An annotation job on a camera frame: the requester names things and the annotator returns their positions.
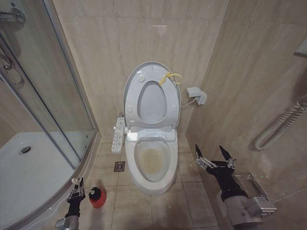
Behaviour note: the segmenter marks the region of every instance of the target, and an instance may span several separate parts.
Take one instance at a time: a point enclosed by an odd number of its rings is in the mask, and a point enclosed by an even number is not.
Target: beige tile wall
[[[202,82],[205,106],[195,107],[187,129],[191,147],[222,160],[219,145],[237,158],[238,171],[250,171],[280,209],[268,228],[304,229],[307,189],[307,116],[303,115],[268,150],[253,148],[255,137],[288,106],[307,93],[307,59],[293,55],[307,36],[305,0],[230,0]],[[206,183],[216,184],[203,173]],[[221,229],[218,186],[206,187]],[[287,211],[295,201],[302,212]]]
[[[113,135],[126,80],[158,61],[200,86],[228,0],[54,0],[100,133]],[[181,111],[185,133],[192,106]]]

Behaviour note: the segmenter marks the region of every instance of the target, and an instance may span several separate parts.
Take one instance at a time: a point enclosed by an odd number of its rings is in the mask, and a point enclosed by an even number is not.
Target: floor tile
[[[196,228],[194,230],[220,230],[220,229],[218,226],[215,226],[215,227]]]
[[[106,187],[106,202],[101,208],[93,208],[88,197],[80,204],[79,230],[111,230],[116,187]]]
[[[182,182],[200,182],[201,177],[192,153],[178,155],[178,165]]]
[[[123,154],[120,158],[120,161],[125,161],[125,171],[118,173],[118,183],[117,185],[134,185],[134,182],[131,177],[131,173],[128,167],[128,162],[126,158],[126,154]]]
[[[112,230],[143,230],[151,224],[150,196],[135,185],[118,186]]]
[[[180,176],[180,172],[179,172],[179,167],[178,167],[178,166],[177,166],[177,170],[176,170],[176,175],[175,175],[174,182],[175,182],[175,183],[182,183],[181,176]]]
[[[183,183],[183,186],[194,227],[216,226],[217,222],[203,183]]]
[[[186,135],[178,135],[178,153],[191,152]]]
[[[174,183],[162,195],[152,196],[153,229],[192,228],[182,183]]]
[[[116,186],[118,172],[114,172],[114,164],[117,161],[120,161],[120,156],[96,156],[92,171],[85,181],[85,185]]]

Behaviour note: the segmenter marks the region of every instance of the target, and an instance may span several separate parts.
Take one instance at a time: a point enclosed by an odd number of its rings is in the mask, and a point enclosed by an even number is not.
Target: floor drain
[[[30,146],[27,146],[27,147],[24,147],[22,150],[21,150],[21,153],[27,153],[28,151],[31,150],[31,147]]]
[[[114,165],[114,172],[123,172],[125,171],[125,161],[117,161]]]

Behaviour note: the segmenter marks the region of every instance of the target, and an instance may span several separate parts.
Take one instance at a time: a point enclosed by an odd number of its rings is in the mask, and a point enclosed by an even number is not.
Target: white toilet
[[[159,195],[173,183],[177,169],[176,127],[180,91],[158,62],[139,65],[129,76],[123,96],[125,150],[134,183],[145,193]]]

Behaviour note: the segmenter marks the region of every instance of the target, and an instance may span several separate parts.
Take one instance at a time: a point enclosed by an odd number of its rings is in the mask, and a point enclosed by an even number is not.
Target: open toilet lid
[[[166,128],[177,126],[180,114],[180,91],[169,78],[159,81],[168,72],[158,62],[145,62],[129,76],[123,96],[123,109],[128,129]]]

